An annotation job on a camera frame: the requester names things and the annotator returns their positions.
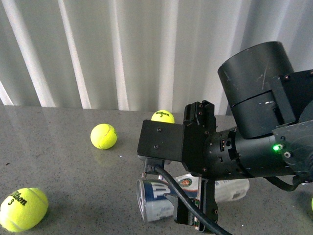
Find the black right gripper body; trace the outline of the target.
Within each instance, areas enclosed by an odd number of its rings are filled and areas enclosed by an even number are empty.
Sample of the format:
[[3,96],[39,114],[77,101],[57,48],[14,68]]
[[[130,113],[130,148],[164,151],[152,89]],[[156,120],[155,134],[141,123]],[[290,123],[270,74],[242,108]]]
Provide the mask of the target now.
[[210,134],[196,124],[186,125],[182,145],[184,168],[195,176],[236,177],[237,163],[230,156],[235,150],[235,135],[235,127]]

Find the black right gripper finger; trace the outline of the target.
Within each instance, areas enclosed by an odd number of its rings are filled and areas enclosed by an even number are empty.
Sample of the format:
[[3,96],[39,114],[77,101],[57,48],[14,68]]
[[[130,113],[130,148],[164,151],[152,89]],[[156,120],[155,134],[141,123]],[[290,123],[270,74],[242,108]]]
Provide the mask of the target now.
[[206,100],[186,105],[183,123],[195,123],[209,134],[216,132],[215,105]]
[[214,183],[210,180],[200,180],[200,199],[187,196],[186,192],[171,176],[165,176],[175,193],[164,196],[174,206],[173,219],[178,224],[194,225],[201,233],[218,232],[218,206],[214,199]]

